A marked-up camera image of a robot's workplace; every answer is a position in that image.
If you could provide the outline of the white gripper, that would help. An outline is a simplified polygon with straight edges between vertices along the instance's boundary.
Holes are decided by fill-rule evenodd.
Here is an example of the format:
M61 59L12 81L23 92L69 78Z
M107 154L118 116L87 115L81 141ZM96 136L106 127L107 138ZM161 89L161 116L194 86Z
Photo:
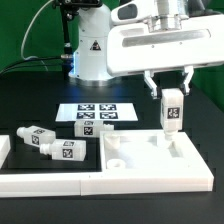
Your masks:
M178 0L132 0L112 10L107 69L113 76L144 72L153 99L153 72L182 69L187 96L194 68L224 64L224 14L189 17Z

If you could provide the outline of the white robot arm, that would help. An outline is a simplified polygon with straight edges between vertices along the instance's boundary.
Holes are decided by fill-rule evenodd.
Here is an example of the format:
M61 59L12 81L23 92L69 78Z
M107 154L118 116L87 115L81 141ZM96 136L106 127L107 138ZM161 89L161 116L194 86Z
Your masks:
M102 66L111 76L142 73L152 97L162 96L153 81L158 72L180 70L179 91L187 95L194 70L224 64L224 14L201 10L190 16L186 0L132 0L111 12L102 39L84 36L74 54L74 71Z

